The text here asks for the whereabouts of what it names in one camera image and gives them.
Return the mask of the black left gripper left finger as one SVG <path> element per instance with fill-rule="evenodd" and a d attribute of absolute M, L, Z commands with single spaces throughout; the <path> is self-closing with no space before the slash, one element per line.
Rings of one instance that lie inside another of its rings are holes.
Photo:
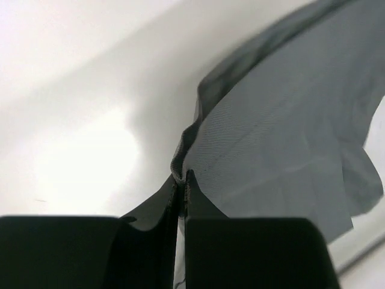
<path fill-rule="evenodd" d="M 122 217 L 4 216 L 2 288 L 171 288 L 177 185 Z"/>

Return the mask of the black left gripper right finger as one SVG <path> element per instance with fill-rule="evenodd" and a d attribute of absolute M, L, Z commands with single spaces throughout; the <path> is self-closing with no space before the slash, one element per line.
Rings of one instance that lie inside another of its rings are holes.
<path fill-rule="evenodd" d="M 340 287 L 324 238 L 309 220 L 228 218 L 192 170 L 185 190 L 187 288 Z"/>

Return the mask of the grey pleated skirt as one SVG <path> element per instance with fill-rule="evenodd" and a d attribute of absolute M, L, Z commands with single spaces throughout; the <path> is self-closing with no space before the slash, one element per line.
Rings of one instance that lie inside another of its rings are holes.
<path fill-rule="evenodd" d="M 331 242 L 383 197 L 363 146 L 384 96 L 384 2 L 315 1 L 198 87 L 171 162 L 229 217 L 305 217 Z"/>

